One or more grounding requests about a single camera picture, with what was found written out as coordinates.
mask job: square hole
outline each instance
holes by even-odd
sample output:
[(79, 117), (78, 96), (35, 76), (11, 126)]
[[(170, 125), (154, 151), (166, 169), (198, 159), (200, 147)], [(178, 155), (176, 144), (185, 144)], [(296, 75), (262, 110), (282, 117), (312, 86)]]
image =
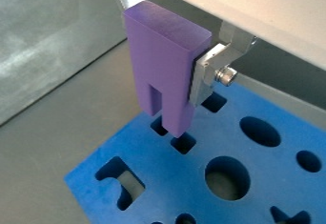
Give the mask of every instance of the square hole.
[(205, 100), (202, 105), (213, 112), (217, 113), (222, 107), (228, 104), (228, 99), (221, 96), (217, 92)]
[(188, 154), (196, 144), (197, 139), (188, 132), (181, 136), (181, 138), (174, 138), (172, 140), (172, 145), (182, 154)]
[(150, 127), (157, 131), (157, 133), (161, 135), (161, 136), (165, 136), (169, 131), (164, 128), (162, 126), (162, 116), (160, 116), (154, 122), (150, 124)]

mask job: rectangular hole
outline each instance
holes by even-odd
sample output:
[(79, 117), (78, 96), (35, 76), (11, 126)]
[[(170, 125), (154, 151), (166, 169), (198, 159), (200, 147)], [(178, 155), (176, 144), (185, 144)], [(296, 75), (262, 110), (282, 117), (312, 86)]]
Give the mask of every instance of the rectangular hole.
[(118, 207), (125, 211), (146, 190), (146, 185), (119, 157), (114, 157), (95, 174), (98, 181), (110, 177), (117, 178), (122, 184)]
[(188, 154), (197, 144), (197, 139), (186, 132), (181, 138), (172, 140), (172, 145), (182, 153)]
[(150, 86), (150, 103), (153, 106), (153, 114), (162, 110), (162, 92), (152, 85)]
[(162, 126), (162, 116), (160, 116), (154, 122), (150, 124), (150, 127), (157, 131), (157, 133), (161, 135), (161, 136), (165, 136), (169, 131), (164, 128)]
[(213, 92), (213, 95), (202, 103), (213, 113), (217, 113), (222, 107), (228, 104), (228, 99), (221, 96), (217, 92)]

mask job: circular hole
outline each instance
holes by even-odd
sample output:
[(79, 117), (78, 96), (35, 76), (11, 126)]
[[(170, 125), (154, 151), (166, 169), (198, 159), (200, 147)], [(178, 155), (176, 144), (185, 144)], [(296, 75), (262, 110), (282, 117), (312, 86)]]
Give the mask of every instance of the circular hole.
[(299, 164), (301, 165), (301, 167), (307, 171), (309, 171), (312, 173), (317, 173), (321, 171), (321, 161), (315, 153), (308, 152), (308, 151), (301, 151), (297, 154), (297, 161), (299, 161)]
[(240, 126), (248, 137), (266, 147), (281, 145), (281, 136), (274, 127), (252, 116), (242, 118)]
[(206, 167), (205, 180), (213, 193), (226, 199), (241, 199), (250, 190), (250, 175), (238, 160), (221, 156)]
[(197, 224), (197, 220), (192, 214), (181, 214), (177, 218), (177, 224)]

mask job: blue foam board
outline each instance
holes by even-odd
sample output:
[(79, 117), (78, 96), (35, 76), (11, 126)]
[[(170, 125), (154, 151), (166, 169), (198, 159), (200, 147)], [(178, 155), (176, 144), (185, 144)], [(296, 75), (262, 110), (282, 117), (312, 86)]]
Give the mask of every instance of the blue foam board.
[[(326, 132), (236, 83), (216, 91), (226, 104), (197, 108), (182, 140), (141, 113), (69, 173), (93, 223), (326, 223)], [(125, 170), (145, 187), (127, 208)], [(214, 173), (236, 185), (233, 200), (210, 190)]]

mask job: screw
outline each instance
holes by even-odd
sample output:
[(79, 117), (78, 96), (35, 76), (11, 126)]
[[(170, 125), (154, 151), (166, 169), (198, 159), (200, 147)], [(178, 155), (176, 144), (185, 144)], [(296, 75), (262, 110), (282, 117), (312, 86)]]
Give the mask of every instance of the screw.
[(216, 80), (221, 82), (225, 86), (230, 86), (232, 82), (236, 79), (236, 76), (238, 74), (238, 71), (229, 66), (222, 68), (216, 72)]

